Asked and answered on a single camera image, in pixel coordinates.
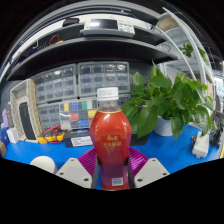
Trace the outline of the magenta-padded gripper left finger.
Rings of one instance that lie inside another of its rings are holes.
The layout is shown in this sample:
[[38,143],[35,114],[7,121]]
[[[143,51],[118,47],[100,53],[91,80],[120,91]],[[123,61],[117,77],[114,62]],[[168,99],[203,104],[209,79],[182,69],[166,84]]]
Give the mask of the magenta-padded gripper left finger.
[[95,149],[88,150],[79,158],[69,158],[56,175],[81,187],[95,189],[99,175]]

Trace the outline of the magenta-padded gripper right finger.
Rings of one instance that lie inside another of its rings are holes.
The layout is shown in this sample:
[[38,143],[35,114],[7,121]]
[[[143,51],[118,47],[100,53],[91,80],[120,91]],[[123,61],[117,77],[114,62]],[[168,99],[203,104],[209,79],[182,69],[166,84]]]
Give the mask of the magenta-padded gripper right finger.
[[157,158],[148,159],[137,149],[129,149],[128,181],[131,189],[140,188],[169,175]]

